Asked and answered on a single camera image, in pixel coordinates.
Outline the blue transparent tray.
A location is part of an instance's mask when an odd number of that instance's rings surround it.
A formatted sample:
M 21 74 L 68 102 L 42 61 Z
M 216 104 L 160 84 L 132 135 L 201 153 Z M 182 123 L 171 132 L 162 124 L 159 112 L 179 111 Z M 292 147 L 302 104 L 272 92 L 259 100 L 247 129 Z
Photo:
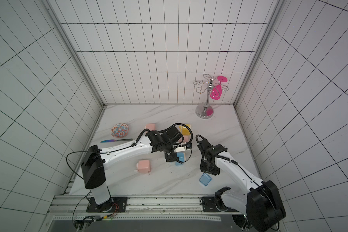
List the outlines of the blue transparent tray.
M 203 186 L 208 186 L 211 180 L 212 180 L 212 177 L 206 173 L 203 173 L 202 176 L 199 178 L 199 182 Z

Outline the pink sharpener bottom row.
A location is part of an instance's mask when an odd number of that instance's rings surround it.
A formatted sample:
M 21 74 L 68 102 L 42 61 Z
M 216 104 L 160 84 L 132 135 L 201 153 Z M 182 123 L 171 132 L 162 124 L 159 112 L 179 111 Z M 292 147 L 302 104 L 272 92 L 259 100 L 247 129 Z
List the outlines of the pink sharpener bottom row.
M 140 160 L 136 164 L 136 170 L 135 172 L 141 173 L 141 174 L 148 174 L 151 172 L 151 162 L 150 160 Z

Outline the pink sharpener row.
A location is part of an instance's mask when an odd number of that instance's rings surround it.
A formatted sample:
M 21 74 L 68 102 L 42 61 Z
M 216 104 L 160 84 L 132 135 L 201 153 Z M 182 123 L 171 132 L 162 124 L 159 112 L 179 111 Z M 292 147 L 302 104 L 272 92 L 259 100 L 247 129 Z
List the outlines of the pink sharpener row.
M 152 131 L 152 130 L 154 131 L 154 130 L 156 130 L 156 124 L 155 123 L 146 124 L 145 129 L 148 129 L 150 131 Z
M 151 172 L 151 162 L 150 160 L 140 160 L 136 164 L 136 170 L 135 172 L 141 173 L 141 174 L 148 174 Z

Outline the yellow sharpener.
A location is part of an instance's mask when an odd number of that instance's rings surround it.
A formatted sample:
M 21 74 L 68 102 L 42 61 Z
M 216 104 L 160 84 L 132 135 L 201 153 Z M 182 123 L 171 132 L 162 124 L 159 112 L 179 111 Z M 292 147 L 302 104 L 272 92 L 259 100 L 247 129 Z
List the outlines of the yellow sharpener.
M 190 124 L 186 124 L 185 126 L 183 125 L 179 126 L 179 130 L 182 133 L 182 135 L 190 136 L 191 135 L 190 129 L 191 129 Z

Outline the blue pencil sharpener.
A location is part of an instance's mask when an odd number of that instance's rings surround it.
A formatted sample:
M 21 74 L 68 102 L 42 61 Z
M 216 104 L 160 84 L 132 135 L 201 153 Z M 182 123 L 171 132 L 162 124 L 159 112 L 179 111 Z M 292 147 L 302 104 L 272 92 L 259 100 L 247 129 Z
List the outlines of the blue pencil sharpener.
M 183 153 L 183 152 L 177 153 L 177 159 L 178 159 L 180 162 L 182 162 L 182 163 L 176 161 L 176 162 L 175 162 L 175 166 L 182 165 L 182 164 L 186 161 L 186 155 L 185 155 L 185 153 Z

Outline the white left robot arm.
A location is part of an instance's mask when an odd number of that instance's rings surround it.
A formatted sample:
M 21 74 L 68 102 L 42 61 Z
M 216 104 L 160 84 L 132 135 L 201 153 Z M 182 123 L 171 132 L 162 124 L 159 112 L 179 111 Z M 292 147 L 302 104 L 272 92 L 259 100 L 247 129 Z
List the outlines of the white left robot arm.
M 163 152 L 168 162 L 179 162 L 176 153 L 192 149 L 193 132 L 183 123 L 175 123 L 164 130 L 143 129 L 138 138 L 131 143 L 116 147 L 98 148 L 91 146 L 81 163 L 85 188 L 90 190 L 97 206 L 112 202 L 106 183 L 105 171 L 114 164 L 141 155 Z

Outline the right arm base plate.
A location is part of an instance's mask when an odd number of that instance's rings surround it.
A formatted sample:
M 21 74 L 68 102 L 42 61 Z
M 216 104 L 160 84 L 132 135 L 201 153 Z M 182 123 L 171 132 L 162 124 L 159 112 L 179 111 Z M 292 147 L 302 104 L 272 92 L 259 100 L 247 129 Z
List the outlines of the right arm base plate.
M 216 205 L 216 201 L 215 201 L 214 196 L 202 197 L 200 200 L 200 204 L 202 205 L 203 212 L 206 212 L 206 213 L 238 212 L 237 210 L 229 208 L 229 207 L 220 209 Z

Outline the pink sharpener top row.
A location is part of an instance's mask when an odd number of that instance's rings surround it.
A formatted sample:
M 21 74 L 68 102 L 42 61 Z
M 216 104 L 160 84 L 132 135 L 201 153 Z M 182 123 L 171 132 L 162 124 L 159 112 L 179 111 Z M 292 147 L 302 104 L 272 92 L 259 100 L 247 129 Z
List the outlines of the pink sharpener top row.
M 150 131 L 152 131 L 152 130 L 154 131 L 154 130 L 156 130 L 156 124 L 155 123 L 146 124 L 145 129 L 148 129 Z

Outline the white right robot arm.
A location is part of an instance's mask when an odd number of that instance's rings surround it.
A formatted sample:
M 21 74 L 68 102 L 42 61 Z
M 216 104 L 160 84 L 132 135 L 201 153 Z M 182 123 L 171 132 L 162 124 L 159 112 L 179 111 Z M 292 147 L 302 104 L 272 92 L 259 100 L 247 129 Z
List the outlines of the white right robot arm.
M 200 170 L 212 176 L 224 172 L 238 186 L 237 190 L 225 186 L 215 192 L 217 210 L 234 209 L 244 214 L 258 232 L 278 231 L 286 210 L 276 184 L 254 176 L 232 157 L 225 146 L 213 146 L 199 134 L 195 140 L 202 155 Z

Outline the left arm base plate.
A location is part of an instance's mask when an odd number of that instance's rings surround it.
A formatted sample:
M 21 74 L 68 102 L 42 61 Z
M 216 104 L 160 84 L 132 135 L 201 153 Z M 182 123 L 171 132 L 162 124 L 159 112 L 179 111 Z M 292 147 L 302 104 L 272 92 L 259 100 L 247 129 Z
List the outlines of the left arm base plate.
M 111 197 L 105 203 L 98 205 L 94 197 L 88 199 L 86 211 L 88 213 L 123 213 L 126 211 L 127 197 Z

